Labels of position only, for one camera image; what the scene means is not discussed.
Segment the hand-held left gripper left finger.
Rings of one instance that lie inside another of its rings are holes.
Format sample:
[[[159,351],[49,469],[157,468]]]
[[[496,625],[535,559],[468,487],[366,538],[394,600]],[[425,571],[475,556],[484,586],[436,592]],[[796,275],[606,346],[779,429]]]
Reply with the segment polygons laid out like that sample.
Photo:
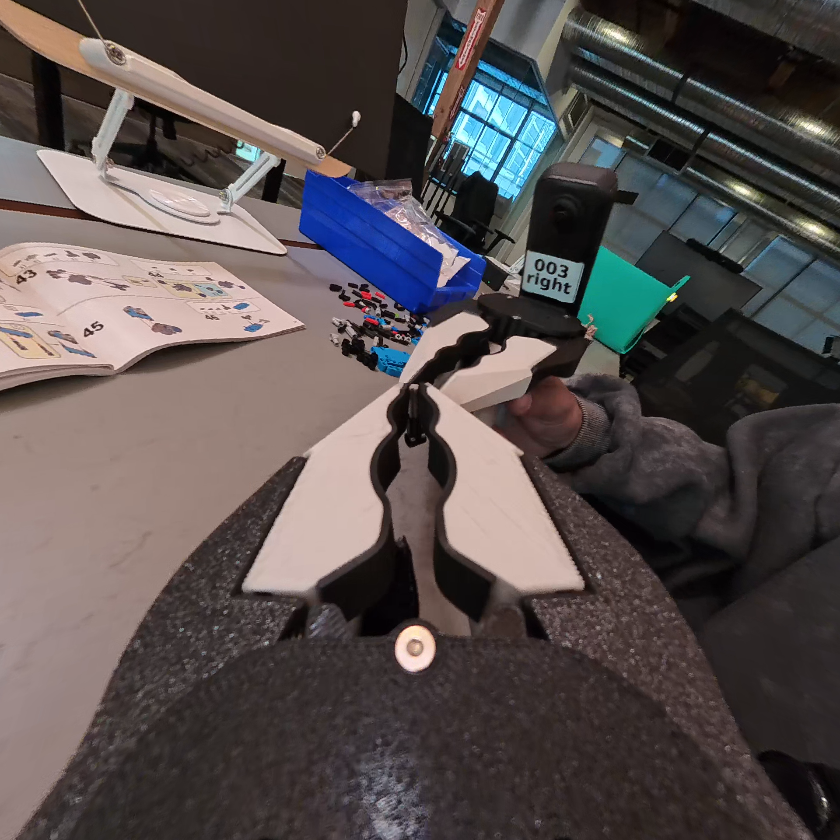
[[[334,604],[346,618],[380,601],[395,576],[386,492],[403,431],[404,388],[395,385],[311,447],[241,591]]]

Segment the person's right forearm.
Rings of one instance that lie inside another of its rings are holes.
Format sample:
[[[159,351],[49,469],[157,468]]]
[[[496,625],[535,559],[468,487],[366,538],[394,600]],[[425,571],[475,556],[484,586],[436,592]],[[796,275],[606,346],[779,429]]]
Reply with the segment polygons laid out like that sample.
[[[583,412],[578,437],[544,459],[573,489],[647,536],[667,585],[722,562],[726,598],[750,592],[838,538],[839,410],[788,406],[736,421],[722,444],[643,414],[636,390],[602,374],[564,382]]]

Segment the grey desk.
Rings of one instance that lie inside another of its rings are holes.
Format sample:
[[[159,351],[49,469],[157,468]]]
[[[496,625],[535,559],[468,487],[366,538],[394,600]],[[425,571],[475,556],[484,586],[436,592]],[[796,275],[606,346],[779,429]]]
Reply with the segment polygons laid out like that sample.
[[[329,342],[342,309],[329,286],[361,278],[299,234],[298,210],[246,203],[285,241],[281,257],[114,227],[79,215],[37,150],[2,138],[3,247],[213,261],[307,327],[2,393],[2,838],[60,776],[181,563],[289,458],[392,382]]]

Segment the person's right hand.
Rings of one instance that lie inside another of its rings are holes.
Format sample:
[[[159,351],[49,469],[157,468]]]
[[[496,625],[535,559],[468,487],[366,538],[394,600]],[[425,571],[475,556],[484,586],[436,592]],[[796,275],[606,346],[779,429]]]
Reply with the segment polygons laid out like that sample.
[[[493,428],[523,454],[545,459],[570,447],[582,425],[573,393],[561,378],[548,376],[504,404]]]

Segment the pile of building pieces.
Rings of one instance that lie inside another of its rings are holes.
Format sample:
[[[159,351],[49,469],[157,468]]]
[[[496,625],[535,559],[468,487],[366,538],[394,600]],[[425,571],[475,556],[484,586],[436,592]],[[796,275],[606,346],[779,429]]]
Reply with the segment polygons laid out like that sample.
[[[384,345],[411,354],[430,321],[366,283],[332,282],[329,290],[345,310],[341,317],[331,319],[331,344],[344,358],[370,371],[372,347]]]

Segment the teal plastic object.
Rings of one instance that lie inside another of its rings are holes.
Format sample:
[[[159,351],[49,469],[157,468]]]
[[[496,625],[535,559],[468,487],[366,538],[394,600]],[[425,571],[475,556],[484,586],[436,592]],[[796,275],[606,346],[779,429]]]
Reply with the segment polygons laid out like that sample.
[[[625,355],[689,279],[679,276],[669,287],[600,247],[577,317],[586,328],[594,328],[595,340]]]

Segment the large window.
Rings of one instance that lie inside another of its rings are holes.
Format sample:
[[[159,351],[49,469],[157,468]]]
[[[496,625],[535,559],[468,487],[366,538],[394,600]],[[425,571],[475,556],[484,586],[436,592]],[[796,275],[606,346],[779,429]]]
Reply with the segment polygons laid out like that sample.
[[[557,122],[536,64],[491,39],[458,107],[449,141],[432,170],[444,184],[446,160],[465,147],[460,178],[479,173],[515,199],[557,132]]]

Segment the clear plastic packaging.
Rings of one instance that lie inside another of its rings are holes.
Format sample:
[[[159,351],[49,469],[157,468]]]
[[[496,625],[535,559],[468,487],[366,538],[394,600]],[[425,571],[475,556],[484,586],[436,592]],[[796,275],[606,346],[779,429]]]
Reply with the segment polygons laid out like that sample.
[[[442,257],[437,272],[437,288],[444,288],[469,263],[469,257],[457,248],[436,227],[413,195],[410,179],[378,182],[357,182],[349,186],[352,194],[380,210],[406,231],[435,249]]]

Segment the blue storage bin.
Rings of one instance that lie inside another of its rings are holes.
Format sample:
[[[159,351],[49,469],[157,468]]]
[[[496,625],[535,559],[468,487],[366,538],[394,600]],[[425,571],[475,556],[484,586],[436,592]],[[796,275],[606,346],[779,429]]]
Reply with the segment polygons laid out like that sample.
[[[461,265],[438,285],[443,255],[350,191],[354,180],[309,171],[299,231],[411,312],[429,313],[472,299],[486,261],[451,240]]]

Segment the black monitor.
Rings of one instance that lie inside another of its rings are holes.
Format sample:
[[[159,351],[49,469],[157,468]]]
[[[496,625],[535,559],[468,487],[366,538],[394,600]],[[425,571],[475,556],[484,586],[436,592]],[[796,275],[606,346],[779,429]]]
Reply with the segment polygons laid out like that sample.
[[[713,322],[728,310],[743,310],[761,291],[738,263],[693,238],[683,241],[667,232],[656,237],[635,267],[671,289],[659,319],[687,308]]]

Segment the red white sign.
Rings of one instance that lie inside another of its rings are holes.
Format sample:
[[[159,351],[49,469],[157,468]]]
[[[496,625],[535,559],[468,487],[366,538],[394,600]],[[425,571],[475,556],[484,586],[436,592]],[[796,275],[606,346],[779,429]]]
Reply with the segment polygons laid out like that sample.
[[[454,67],[463,71],[470,63],[476,47],[488,26],[488,18],[496,2],[477,1],[465,27],[465,32],[458,46]]]

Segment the white laptop stand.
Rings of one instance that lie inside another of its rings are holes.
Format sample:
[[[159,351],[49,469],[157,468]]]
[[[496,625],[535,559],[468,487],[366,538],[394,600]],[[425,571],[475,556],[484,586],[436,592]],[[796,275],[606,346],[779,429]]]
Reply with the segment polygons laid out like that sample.
[[[16,2],[2,1],[2,26],[38,56],[110,85],[113,94],[91,143],[91,158],[59,150],[37,156],[79,211],[106,223],[283,256],[286,247],[238,206],[281,161],[341,177],[351,166],[320,143],[268,122],[211,94],[141,54],[109,39],[83,36]],[[261,150],[222,191],[191,187],[112,163],[111,151],[136,98]]]

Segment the black partition panel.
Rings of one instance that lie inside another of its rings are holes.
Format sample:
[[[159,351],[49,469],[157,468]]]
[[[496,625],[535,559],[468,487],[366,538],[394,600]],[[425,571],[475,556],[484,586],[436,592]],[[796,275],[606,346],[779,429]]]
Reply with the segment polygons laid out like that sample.
[[[125,68],[81,54],[84,38],[104,39],[383,177],[406,11],[404,1],[2,2],[2,27],[114,89]]]

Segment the wooden post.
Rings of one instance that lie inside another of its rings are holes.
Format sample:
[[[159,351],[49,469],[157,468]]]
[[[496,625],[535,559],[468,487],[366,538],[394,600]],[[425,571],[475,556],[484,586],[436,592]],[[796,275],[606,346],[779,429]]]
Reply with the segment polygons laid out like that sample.
[[[504,1],[477,1],[474,5],[434,111],[432,135],[436,151],[448,143],[460,105],[504,4]]]

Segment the silver ventilation duct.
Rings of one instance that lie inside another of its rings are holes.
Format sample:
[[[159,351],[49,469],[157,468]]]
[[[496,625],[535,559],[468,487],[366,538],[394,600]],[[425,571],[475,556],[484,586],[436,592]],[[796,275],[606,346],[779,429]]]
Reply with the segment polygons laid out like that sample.
[[[772,96],[750,96],[696,62],[656,56],[643,38],[578,6],[563,26],[569,79],[602,98],[669,112],[665,132],[710,163],[838,225],[838,121]]]

